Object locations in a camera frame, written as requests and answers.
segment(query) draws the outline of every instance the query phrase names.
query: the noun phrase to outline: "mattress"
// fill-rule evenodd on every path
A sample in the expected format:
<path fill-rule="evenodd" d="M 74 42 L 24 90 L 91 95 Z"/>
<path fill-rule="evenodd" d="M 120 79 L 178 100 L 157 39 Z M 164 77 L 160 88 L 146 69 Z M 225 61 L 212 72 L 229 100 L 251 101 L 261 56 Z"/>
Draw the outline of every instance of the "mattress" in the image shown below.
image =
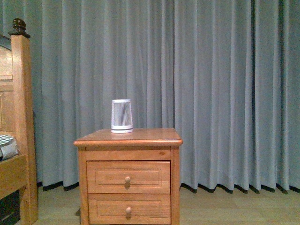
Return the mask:
<path fill-rule="evenodd" d="M 0 135 L 0 161 L 18 154 L 16 140 L 10 135 Z"/>

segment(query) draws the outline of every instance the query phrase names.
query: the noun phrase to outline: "wooden floor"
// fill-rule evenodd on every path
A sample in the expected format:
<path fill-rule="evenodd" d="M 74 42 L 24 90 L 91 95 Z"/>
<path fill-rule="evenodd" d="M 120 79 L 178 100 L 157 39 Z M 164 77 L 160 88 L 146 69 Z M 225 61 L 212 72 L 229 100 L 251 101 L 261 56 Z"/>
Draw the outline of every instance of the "wooden floor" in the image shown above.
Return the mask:
<path fill-rule="evenodd" d="M 79 188 L 38 189 L 39 220 L 34 225 L 79 225 Z M 300 225 L 300 194 L 235 189 L 229 194 L 201 188 L 194 194 L 180 190 L 180 225 Z"/>

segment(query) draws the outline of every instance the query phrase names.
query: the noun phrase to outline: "drawer panel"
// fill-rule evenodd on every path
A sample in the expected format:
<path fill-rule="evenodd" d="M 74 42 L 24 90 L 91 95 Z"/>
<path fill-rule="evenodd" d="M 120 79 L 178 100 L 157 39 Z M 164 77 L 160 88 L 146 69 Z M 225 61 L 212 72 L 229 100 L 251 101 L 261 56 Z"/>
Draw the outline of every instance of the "drawer panel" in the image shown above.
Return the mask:
<path fill-rule="evenodd" d="M 170 195 L 89 194 L 92 224 L 171 224 Z"/>
<path fill-rule="evenodd" d="M 89 147 L 87 161 L 170 160 L 170 147 Z"/>
<path fill-rule="evenodd" d="M 87 162 L 89 193 L 169 194 L 170 162 Z"/>

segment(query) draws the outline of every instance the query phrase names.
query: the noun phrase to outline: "cylindrical speaker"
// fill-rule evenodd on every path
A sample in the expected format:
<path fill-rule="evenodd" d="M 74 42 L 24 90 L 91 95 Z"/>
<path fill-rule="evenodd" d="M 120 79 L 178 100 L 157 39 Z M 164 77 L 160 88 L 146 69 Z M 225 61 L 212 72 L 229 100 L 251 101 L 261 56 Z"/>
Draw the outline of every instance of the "cylindrical speaker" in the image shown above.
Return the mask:
<path fill-rule="evenodd" d="M 112 133 L 129 133 L 133 131 L 130 99 L 112 101 Z"/>

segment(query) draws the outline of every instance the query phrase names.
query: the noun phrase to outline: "nightstand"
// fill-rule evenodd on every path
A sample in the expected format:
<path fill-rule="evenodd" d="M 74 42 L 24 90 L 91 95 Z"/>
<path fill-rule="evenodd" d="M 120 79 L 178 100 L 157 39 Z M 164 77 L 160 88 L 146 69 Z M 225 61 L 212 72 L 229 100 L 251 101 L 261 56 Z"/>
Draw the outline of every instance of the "nightstand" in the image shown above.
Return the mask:
<path fill-rule="evenodd" d="M 76 140 L 81 224 L 179 225 L 181 144 L 173 128 L 104 129 Z"/>

